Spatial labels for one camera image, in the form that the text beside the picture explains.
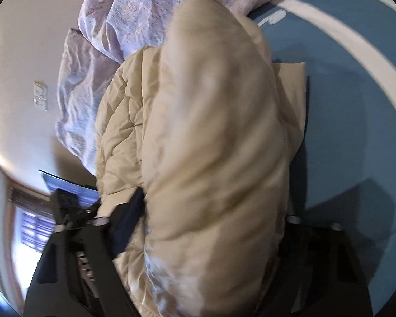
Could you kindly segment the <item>lilac floral duvet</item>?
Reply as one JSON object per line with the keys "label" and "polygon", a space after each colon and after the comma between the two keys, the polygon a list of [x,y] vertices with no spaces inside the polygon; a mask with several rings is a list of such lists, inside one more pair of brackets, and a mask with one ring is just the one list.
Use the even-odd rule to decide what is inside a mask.
{"label": "lilac floral duvet", "polygon": [[[220,0],[248,15],[270,0]],[[65,37],[57,85],[59,142],[95,174],[93,127],[100,101],[121,63],[144,46],[164,43],[181,0],[83,0],[78,26]]]}

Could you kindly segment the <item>white wall switch plate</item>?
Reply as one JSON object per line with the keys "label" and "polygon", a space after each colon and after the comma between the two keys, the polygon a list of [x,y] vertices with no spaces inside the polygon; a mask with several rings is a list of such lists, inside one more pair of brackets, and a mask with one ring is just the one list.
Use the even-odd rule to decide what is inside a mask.
{"label": "white wall switch plate", "polygon": [[42,81],[33,83],[33,104],[39,110],[48,110],[48,86],[46,83]]}

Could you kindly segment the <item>blue white music-note bedsheet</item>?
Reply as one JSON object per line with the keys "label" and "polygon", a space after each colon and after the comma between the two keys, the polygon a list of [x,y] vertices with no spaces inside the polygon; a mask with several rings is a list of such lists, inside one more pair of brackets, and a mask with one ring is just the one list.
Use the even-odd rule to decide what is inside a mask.
{"label": "blue white music-note bedsheet", "polygon": [[396,2],[272,0],[251,18],[277,62],[304,62],[308,116],[295,209],[344,228],[373,313],[396,295]]}

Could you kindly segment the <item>window with grille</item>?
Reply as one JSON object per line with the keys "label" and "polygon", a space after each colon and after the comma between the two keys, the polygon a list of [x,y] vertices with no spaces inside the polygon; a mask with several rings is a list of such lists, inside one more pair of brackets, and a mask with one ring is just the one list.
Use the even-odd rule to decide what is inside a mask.
{"label": "window with grille", "polygon": [[17,272],[34,270],[55,225],[48,196],[13,186],[9,190],[10,253]]}

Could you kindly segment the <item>cream puffer down jacket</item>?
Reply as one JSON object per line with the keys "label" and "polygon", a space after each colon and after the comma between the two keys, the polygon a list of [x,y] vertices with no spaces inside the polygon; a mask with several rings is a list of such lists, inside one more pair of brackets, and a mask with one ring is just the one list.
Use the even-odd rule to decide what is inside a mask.
{"label": "cream puffer down jacket", "polygon": [[141,316],[239,316],[262,294],[303,141],[305,64],[261,29],[184,0],[161,46],[116,71],[96,115],[99,215],[136,188],[147,211],[115,259]]}

